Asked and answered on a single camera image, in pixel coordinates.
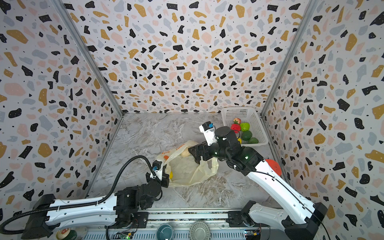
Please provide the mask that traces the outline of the dark green avocado toy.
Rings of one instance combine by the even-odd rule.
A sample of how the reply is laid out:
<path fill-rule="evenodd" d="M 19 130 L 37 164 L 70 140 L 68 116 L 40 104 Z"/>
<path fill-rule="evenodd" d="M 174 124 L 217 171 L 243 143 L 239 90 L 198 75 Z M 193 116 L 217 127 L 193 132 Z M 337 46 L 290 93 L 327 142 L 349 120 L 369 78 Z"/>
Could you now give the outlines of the dark green avocado toy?
<path fill-rule="evenodd" d="M 253 134 L 251 131 L 244 131 L 242 132 L 241 139 L 243 141 L 249 141 L 253 137 Z"/>

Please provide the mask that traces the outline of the beige peach toy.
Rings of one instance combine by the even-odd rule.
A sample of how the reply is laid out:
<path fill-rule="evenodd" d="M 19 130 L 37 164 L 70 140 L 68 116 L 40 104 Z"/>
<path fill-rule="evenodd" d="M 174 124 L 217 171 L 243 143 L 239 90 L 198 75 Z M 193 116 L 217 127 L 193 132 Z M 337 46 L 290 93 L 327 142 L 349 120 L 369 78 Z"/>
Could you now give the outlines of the beige peach toy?
<path fill-rule="evenodd" d="M 191 155 L 191 153 L 189 152 L 188 149 L 185 149 L 185 150 L 181 153 L 181 156 L 182 156 L 183 158 L 188 157 L 188 156 L 190 156 L 190 155 Z"/>

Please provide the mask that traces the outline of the yellow translucent plastic bag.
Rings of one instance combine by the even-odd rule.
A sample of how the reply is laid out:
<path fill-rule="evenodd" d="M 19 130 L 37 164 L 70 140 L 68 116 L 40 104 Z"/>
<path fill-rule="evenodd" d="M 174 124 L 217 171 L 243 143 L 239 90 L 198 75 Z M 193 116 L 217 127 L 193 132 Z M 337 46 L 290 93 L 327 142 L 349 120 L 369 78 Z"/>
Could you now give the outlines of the yellow translucent plastic bag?
<path fill-rule="evenodd" d="M 197 145 L 195 141 L 187 141 L 178 148 L 171 149 L 158 155 L 155 160 L 162 161 L 166 166 L 165 173 L 173 172 L 173 178 L 170 180 L 170 187 L 188 187 L 200 184 L 218 172 L 219 163 L 217 158 L 211 158 L 208 161 L 195 163 L 192 155 L 183 158 L 181 153 L 190 147 Z"/>

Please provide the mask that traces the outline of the bright green fruit toy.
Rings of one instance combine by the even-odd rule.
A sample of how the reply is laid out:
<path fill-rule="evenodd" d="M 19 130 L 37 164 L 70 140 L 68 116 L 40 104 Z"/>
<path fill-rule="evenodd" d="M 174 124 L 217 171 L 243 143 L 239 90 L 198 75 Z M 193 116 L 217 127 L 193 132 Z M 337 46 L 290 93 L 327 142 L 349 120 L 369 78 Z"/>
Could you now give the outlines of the bright green fruit toy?
<path fill-rule="evenodd" d="M 246 132 L 246 131 L 250 130 L 250 124 L 249 123 L 242 122 L 240 124 L 240 127 L 241 127 L 242 132 Z"/>

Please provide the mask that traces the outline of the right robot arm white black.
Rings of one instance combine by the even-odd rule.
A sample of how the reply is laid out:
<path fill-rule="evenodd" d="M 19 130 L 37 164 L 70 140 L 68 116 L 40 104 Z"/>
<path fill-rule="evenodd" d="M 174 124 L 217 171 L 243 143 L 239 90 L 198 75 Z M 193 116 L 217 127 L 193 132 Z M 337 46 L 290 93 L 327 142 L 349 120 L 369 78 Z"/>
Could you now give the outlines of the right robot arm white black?
<path fill-rule="evenodd" d="M 241 211 L 229 212 L 230 227 L 255 227 L 264 224 L 283 231 L 291 240 L 313 240 L 328 211 L 322 203 L 313 203 L 285 182 L 255 149 L 244 147 L 230 127 L 218 129 L 211 122 L 200 127 L 205 142 L 189 148 L 196 163 L 217 158 L 257 183 L 281 206 L 264 207 L 249 201 Z"/>

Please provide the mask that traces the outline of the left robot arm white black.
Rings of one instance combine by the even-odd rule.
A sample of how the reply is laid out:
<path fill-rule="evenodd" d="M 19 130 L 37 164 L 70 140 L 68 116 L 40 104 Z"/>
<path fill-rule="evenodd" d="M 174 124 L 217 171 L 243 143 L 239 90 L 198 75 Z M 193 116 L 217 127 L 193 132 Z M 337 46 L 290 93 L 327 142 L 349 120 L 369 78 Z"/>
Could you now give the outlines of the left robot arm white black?
<path fill-rule="evenodd" d="M 108 226 L 121 229 L 134 225 L 144 228 L 146 210 L 162 197 L 162 189 L 169 186 L 170 177 L 164 171 L 156 171 L 153 177 L 147 173 L 147 183 L 127 187 L 113 193 L 104 200 L 102 197 L 64 201 L 53 194 L 44 195 L 34 205 L 27 225 L 22 233 L 23 240 L 49 237 L 55 230 L 73 227 Z"/>

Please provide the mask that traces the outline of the green fruit in basket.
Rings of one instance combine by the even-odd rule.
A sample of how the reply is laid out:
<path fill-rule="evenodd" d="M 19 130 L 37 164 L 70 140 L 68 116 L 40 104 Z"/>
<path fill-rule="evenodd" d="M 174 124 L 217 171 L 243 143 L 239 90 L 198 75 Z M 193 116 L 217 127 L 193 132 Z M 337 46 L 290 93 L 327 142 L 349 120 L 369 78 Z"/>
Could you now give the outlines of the green fruit in basket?
<path fill-rule="evenodd" d="M 259 140 L 257 138 L 251 138 L 248 140 L 248 144 L 258 144 Z"/>

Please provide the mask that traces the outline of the small red strawberry toy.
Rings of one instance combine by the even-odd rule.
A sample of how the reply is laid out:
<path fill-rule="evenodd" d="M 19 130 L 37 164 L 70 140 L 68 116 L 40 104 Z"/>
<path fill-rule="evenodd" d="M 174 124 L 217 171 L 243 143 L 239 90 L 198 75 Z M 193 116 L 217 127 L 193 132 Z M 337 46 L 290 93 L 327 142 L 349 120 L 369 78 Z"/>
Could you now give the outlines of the small red strawberry toy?
<path fill-rule="evenodd" d="M 239 118 L 235 118 L 233 120 L 233 122 L 234 122 L 234 124 L 238 124 L 238 125 L 240 125 L 242 123 L 241 119 L 239 119 Z"/>

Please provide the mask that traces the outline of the white plastic mesh basket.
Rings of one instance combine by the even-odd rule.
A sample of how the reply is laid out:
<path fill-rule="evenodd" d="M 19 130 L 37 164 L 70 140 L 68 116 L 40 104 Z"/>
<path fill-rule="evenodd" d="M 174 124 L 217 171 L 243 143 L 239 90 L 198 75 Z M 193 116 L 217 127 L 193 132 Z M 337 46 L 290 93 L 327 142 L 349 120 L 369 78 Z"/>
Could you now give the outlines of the white plastic mesh basket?
<path fill-rule="evenodd" d="M 256 138 L 257 143 L 250 143 L 248 140 L 242 140 L 242 146 L 245 147 L 259 147 L 268 144 L 268 138 L 263 128 L 261 119 L 257 114 L 257 111 L 251 107 L 230 107 L 223 108 L 222 119 L 224 126 L 230 127 L 235 118 L 241 120 L 241 123 L 248 123 L 250 125 L 249 131 L 252 133 L 251 138 Z"/>

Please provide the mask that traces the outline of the teal bowl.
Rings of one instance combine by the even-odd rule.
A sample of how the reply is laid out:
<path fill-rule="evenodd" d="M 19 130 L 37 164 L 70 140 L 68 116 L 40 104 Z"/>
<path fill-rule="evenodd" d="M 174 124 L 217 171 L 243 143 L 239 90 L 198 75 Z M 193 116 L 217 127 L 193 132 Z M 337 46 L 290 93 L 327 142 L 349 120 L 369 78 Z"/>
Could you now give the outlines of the teal bowl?
<path fill-rule="evenodd" d="M 174 229 L 169 224 L 162 224 L 156 231 L 156 240 L 172 240 Z"/>

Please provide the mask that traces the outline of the grey ribbed plate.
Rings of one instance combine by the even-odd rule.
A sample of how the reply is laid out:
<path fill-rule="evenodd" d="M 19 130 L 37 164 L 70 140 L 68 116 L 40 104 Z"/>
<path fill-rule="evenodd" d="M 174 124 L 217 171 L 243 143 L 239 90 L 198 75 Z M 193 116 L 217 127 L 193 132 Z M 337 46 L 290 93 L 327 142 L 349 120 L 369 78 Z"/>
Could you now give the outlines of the grey ribbed plate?
<path fill-rule="evenodd" d="M 190 228 L 191 240 L 209 240 L 210 229 L 204 222 L 196 222 Z"/>

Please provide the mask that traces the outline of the tin can with label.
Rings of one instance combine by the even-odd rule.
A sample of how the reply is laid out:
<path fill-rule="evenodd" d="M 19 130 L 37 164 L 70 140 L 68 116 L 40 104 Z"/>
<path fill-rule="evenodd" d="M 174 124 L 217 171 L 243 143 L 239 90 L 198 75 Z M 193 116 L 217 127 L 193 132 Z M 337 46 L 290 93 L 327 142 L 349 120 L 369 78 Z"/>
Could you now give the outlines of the tin can with label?
<path fill-rule="evenodd" d="M 56 234 L 57 240 L 76 240 L 78 238 L 78 233 L 71 228 L 66 228 L 59 230 Z"/>

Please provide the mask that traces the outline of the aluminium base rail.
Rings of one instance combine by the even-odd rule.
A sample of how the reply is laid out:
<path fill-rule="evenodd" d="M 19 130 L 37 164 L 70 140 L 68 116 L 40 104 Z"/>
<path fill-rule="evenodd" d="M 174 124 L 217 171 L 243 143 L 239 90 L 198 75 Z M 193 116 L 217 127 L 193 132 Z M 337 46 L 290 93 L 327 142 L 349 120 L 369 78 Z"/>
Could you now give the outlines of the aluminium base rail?
<path fill-rule="evenodd" d="M 245 225 L 238 209 L 153 209 L 134 214 L 134 226 L 89 227 L 86 240 L 287 240 L 272 223 Z"/>

